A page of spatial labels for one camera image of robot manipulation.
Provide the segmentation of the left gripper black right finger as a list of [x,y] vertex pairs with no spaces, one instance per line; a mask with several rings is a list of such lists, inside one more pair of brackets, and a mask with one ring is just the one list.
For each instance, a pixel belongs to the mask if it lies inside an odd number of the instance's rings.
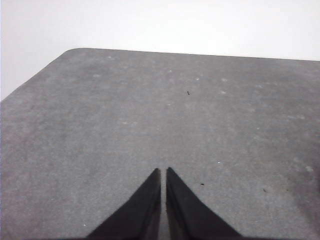
[[166,170],[166,205],[173,240],[244,239],[208,208],[171,167]]

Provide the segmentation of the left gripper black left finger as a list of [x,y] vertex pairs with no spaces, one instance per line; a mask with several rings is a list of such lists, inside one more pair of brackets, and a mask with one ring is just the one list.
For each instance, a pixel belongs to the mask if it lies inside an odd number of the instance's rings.
[[134,194],[87,240],[157,240],[161,215],[161,171],[155,168]]

